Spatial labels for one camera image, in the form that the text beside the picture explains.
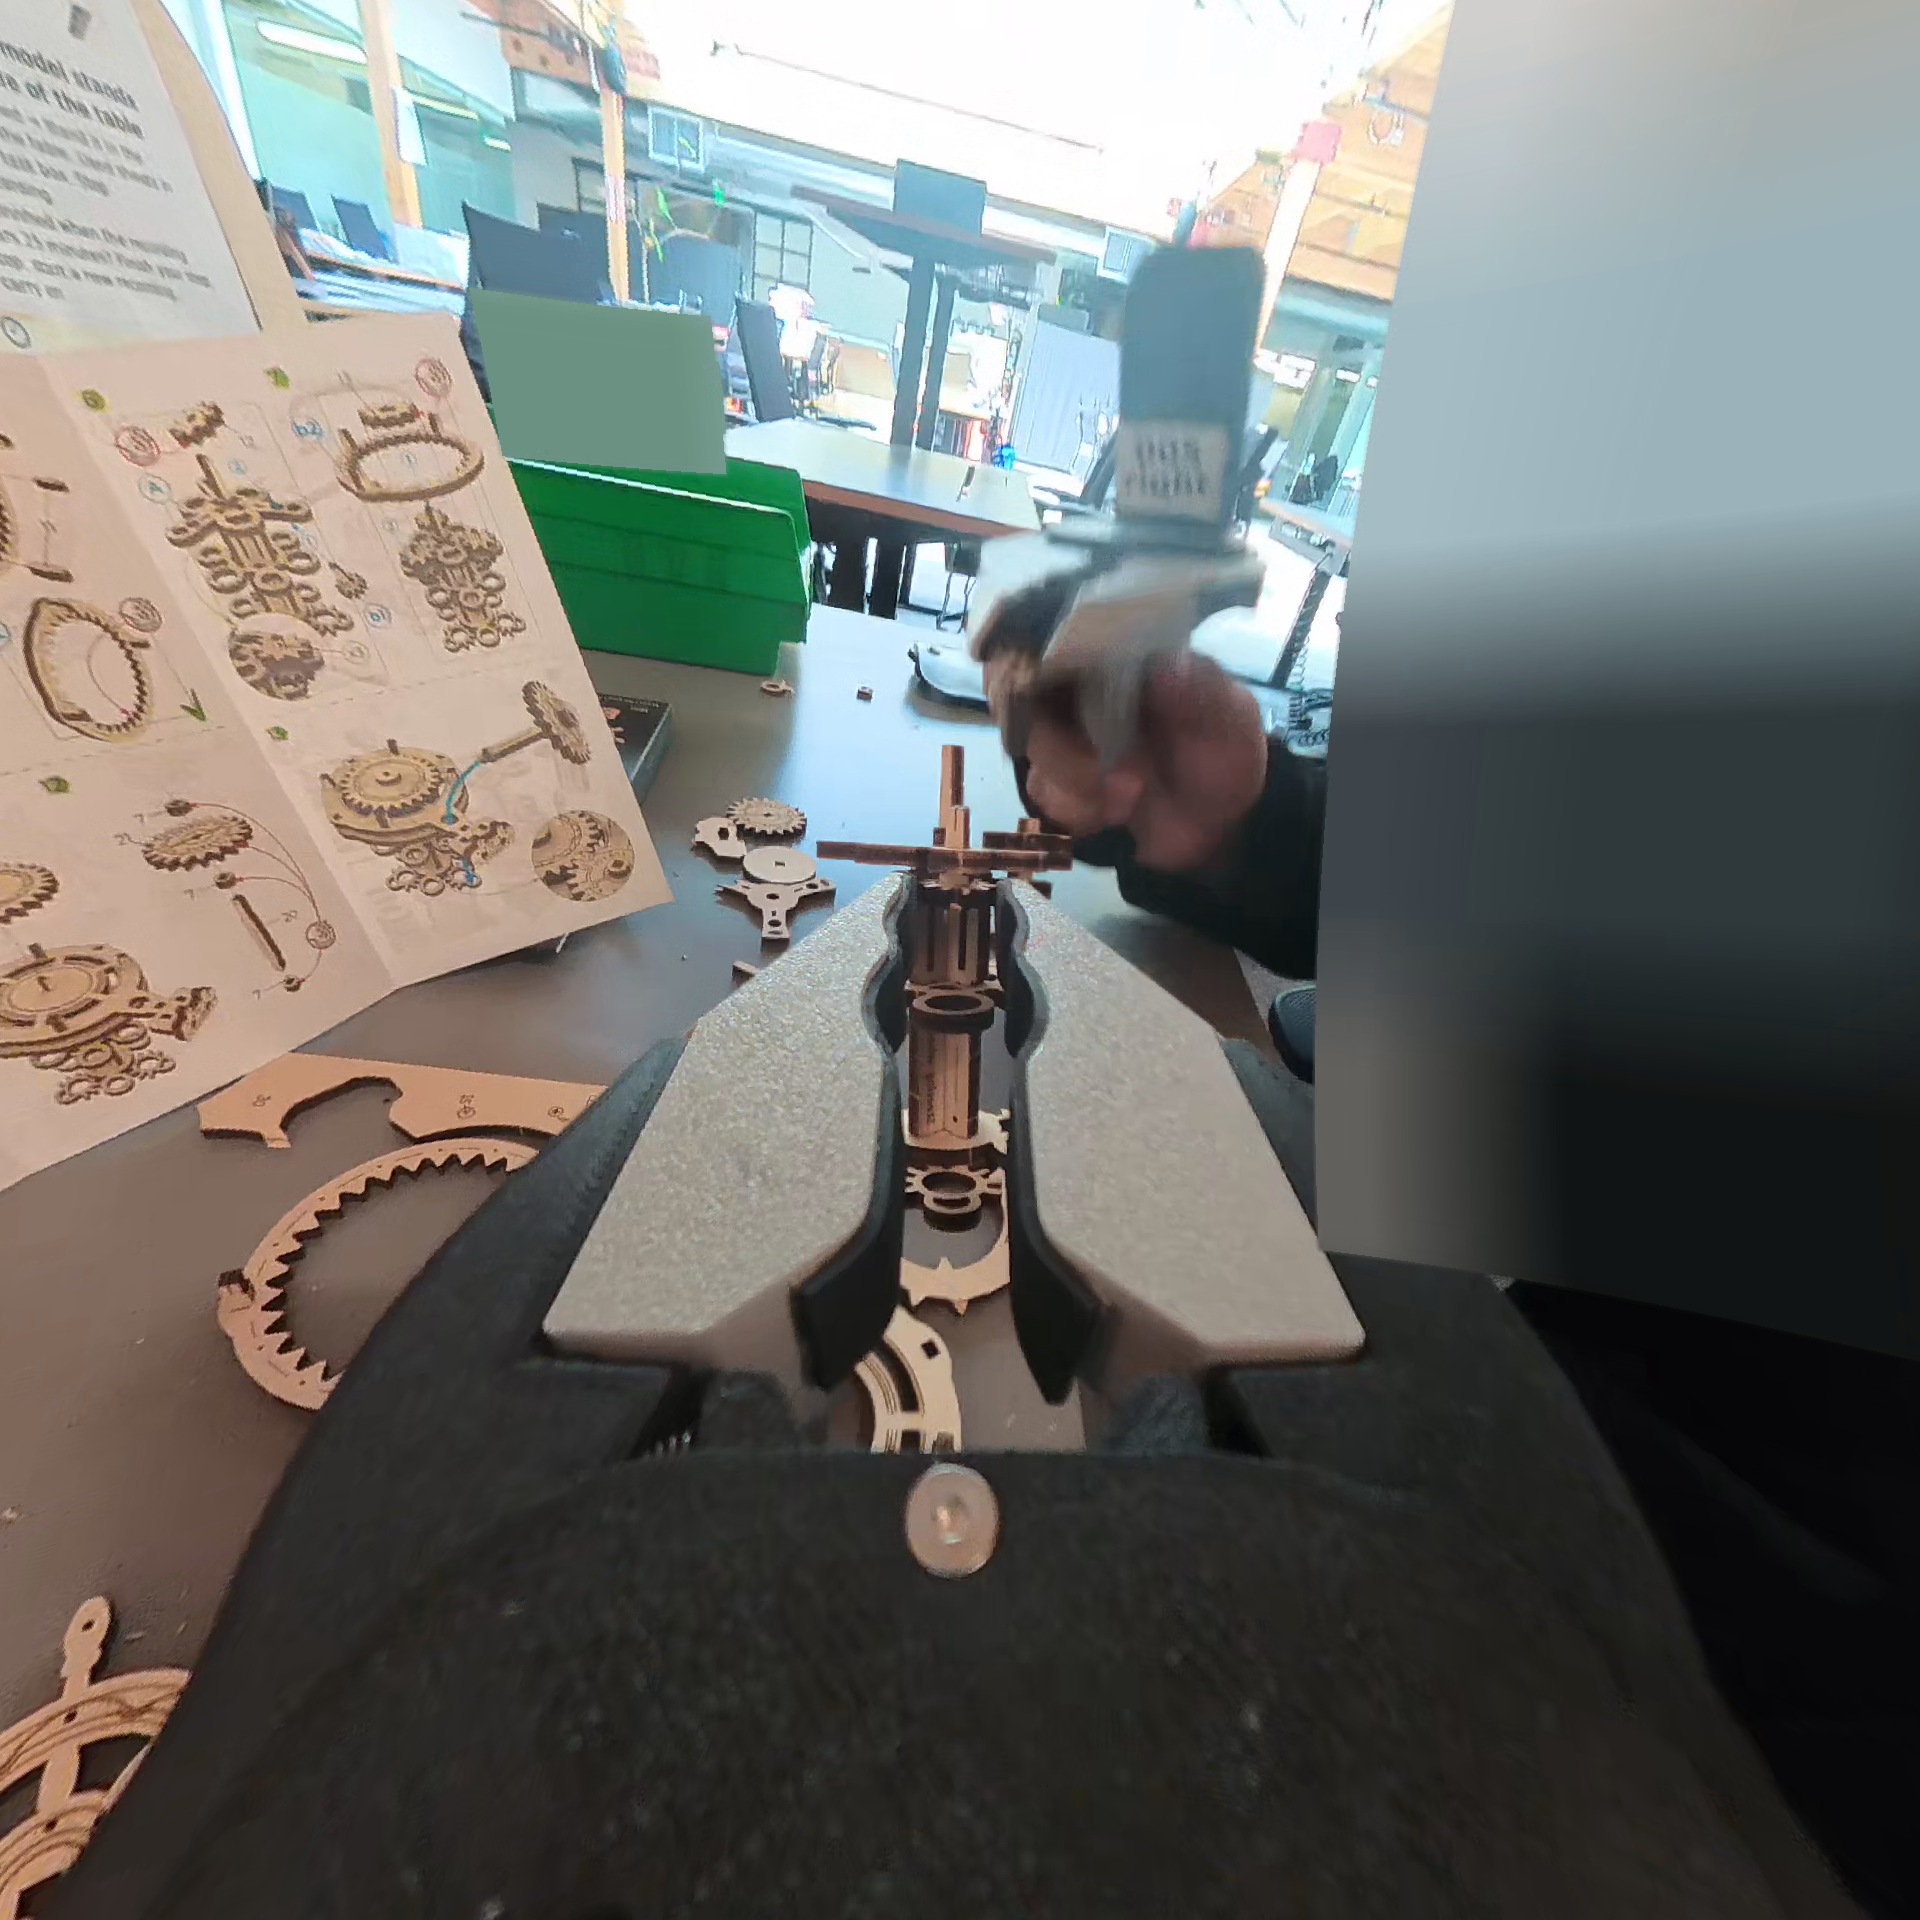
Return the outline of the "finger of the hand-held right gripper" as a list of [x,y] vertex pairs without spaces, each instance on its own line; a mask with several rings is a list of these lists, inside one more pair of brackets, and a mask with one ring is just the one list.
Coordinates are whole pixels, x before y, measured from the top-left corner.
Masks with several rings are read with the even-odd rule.
[[1103,771],[1135,747],[1146,682],[1187,650],[1197,600],[1178,578],[1093,578],[1071,594],[1043,651],[1043,709],[1076,724]]
[[970,651],[991,709],[1113,701],[1119,642],[1104,590],[1116,566],[1116,542],[1091,538],[1033,536],[983,548]]

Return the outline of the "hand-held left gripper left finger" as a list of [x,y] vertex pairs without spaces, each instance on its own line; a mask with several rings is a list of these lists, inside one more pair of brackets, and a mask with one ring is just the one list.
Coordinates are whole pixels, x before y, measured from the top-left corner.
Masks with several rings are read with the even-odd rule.
[[841,1386],[896,1310],[906,876],[698,1022],[544,1314],[551,1348]]

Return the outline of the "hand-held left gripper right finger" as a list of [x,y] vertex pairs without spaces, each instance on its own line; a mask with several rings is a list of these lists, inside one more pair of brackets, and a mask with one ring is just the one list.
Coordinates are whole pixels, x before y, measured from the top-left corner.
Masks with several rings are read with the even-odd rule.
[[1057,902],[1001,885],[1004,1203],[1044,1401],[1348,1363],[1365,1331],[1215,1027]]

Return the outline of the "wooden shaft model assembly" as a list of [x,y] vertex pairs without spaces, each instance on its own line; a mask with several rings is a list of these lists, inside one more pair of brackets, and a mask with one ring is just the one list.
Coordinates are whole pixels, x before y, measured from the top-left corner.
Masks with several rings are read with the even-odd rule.
[[1000,924],[1007,881],[1071,867],[1071,838],[1023,819],[972,838],[968,756],[943,747],[930,842],[824,838],[817,857],[901,870],[906,1195],[933,1230],[959,1233],[1004,1195],[1008,1120],[981,1107],[983,1044],[1001,1011]]

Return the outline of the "person's right forearm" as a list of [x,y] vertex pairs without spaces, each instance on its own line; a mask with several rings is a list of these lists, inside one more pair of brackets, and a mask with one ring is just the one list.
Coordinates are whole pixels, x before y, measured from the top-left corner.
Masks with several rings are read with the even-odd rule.
[[1281,731],[1264,744],[1260,801],[1210,862],[1154,867],[1135,832],[1116,830],[1112,864],[1129,905],[1225,944],[1274,977],[1309,980],[1319,973],[1328,761],[1292,749]]

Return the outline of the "person's right hand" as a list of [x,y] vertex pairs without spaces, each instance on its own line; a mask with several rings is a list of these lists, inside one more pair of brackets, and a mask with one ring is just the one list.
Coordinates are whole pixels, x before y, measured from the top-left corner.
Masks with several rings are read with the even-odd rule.
[[1024,809],[1082,864],[1191,876],[1228,854],[1267,786],[1269,737],[1249,686],[1217,661],[1154,661],[1131,745],[1103,760],[1063,692],[1036,698],[1015,754]]

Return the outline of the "dark office table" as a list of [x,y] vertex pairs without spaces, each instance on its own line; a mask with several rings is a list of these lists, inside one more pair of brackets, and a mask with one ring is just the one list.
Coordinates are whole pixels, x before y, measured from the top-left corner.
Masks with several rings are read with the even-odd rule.
[[896,617],[907,556],[921,545],[983,545],[1040,529],[1020,474],[839,426],[741,422],[727,433],[727,454],[799,475],[810,540],[831,557],[825,604],[868,617]]

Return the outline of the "small wooden gear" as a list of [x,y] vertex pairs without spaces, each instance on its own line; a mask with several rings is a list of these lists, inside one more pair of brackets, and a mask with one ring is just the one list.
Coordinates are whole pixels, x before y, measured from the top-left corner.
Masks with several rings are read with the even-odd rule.
[[799,842],[807,814],[779,801],[746,798],[695,822],[691,845],[719,862],[743,864],[761,845]]

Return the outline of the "green plastic bin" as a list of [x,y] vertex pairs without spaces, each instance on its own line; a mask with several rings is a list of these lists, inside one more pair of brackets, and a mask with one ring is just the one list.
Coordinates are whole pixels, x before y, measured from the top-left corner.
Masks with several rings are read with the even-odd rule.
[[801,475],[727,460],[721,474],[615,470],[509,460],[547,571],[799,604],[810,600]]
[[547,564],[587,653],[699,665],[770,682],[786,645],[805,642],[811,600],[669,584],[583,562]]

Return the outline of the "black flat box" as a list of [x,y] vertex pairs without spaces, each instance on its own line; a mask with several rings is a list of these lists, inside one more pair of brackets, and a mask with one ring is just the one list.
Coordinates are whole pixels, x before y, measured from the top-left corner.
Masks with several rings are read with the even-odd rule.
[[600,704],[631,790],[644,803],[669,749],[672,709],[668,701],[621,692],[602,692]]

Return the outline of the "person's dark clothing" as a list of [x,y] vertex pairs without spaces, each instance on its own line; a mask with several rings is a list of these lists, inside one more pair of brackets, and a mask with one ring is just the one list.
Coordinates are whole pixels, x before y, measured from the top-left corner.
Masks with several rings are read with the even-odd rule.
[[1919,1364],[1508,1283],[1687,1598],[1714,1681],[1872,1916],[1919,1916]]

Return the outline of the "folded assembly instruction booklet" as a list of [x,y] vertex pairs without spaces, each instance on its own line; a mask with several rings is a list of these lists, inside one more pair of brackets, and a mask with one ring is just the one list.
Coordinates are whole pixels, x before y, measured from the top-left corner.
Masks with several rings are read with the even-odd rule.
[[672,899],[458,322],[5,358],[2,1181]]

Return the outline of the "wooden ship wheel part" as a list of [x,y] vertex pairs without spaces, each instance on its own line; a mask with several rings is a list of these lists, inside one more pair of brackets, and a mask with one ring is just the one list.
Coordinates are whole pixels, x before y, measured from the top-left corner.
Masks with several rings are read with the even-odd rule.
[[61,1636],[59,1690],[2,1732],[2,1916],[32,1916],[49,1885],[88,1852],[123,1800],[191,1673],[179,1666],[106,1672],[114,1609],[89,1595]]

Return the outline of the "printed instruction sheet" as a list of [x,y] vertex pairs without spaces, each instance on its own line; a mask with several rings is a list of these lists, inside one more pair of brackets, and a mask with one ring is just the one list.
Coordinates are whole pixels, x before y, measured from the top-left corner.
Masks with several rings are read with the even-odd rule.
[[260,332],[131,3],[2,5],[2,354]]

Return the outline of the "wooden round-headed bracket part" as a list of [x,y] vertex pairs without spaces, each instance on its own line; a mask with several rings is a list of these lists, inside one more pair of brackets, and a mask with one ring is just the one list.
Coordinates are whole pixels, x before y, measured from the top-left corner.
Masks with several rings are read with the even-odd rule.
[[802,848],[751,848],[735,878],[715,888],[715,897],[751,910],[760,921],[763,946],[784,946],[793,936],[793,920],[807,902],[831,901],[833,881],[818,873],[817,860]]

